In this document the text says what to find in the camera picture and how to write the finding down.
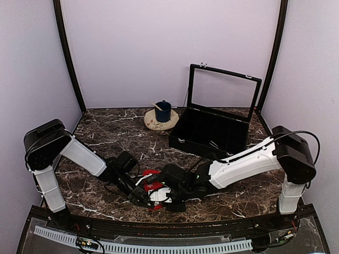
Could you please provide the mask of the red Santa Christmas sock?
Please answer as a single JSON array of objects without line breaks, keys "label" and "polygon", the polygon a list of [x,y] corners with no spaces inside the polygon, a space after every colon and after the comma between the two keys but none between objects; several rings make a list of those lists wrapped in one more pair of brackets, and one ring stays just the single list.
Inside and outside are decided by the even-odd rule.
[{"label": "red Santa Christmas sock", "polygon": [[[159,176],[160,176],[160,171],[158,170],[146,170],[142,176],[148,175],[148,174],[157,174],[157,179],[150,183],[150,184],[142,184],[142,187],[145,189],[146,193],[148,194],[148,191],[153,190],[153,189],[159,189],[162,187],[166,187],[165,184],[163,184],[162,182],[160,182],[158,180]],[[150,208],[151,210],[158,210],[163,208],[165,205],[165,202],[159,203],[159,204],[155,204],[154,202],[152,202],[154,204],[153,208]]]}]

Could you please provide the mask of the black compartment box glass lid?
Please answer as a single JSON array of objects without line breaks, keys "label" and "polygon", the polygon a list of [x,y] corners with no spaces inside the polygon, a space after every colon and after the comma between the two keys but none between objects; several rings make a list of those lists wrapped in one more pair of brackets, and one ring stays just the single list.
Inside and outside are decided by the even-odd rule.
[{"label": "black compartment box glass lid", "polygon": [[251,75],[190,64],[186,108],[169,146],[197,156],[213,152],[220,159],[244,151],[261,84]]}]

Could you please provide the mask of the black white striped sock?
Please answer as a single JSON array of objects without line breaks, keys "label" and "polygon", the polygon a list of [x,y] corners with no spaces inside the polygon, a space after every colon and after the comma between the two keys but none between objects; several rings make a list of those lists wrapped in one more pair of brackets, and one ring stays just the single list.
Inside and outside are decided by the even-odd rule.
[{"label": "black white striped sock", "polygon": [[210,141],[209,144],[211,146],[215,147],[216,149],[219,149],[219,147],[213,141]]}]

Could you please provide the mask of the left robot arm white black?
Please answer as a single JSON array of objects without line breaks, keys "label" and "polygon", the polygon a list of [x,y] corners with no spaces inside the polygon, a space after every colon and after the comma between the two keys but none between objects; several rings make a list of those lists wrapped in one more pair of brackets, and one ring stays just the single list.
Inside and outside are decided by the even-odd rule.
[{"label": "left robot arm white black", "polygon": [[65,157],[99,180],[116,185],[135,205],[154,208],[141,184],[135,183],[128,175],[138,164],[129,152],[124,151],[117,157],[104,159],[67,131],[59,119],[29,131],[23,142],[26,167],[33,173],[38,189],[49,209],[55,213],[54,222],[62,230],[71,230],[75,226],[75,220],[64,211],[66,203],[53,168],[58,157]]}]

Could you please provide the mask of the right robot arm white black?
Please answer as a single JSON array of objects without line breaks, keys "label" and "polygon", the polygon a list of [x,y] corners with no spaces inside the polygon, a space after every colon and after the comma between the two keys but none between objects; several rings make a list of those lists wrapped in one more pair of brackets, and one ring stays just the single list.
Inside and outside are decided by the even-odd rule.
[{"label": "right robot arm white black", "polygon": [[240,180],[273,170],[284,171],[278,212],[271,216],[270,225],[281,230],[297,210],[299,199],[316,176],[315,163],[308,142],[301,131],[276,126],[272,135],[254,147],[226,159],[209,154],[211,162],[197,162],[196,171],[170,164],[163,168],[158,181],[163,187],[149,193],[154,202],[166,202],[171,211],[184,211],[185,202],[203,199]]}]

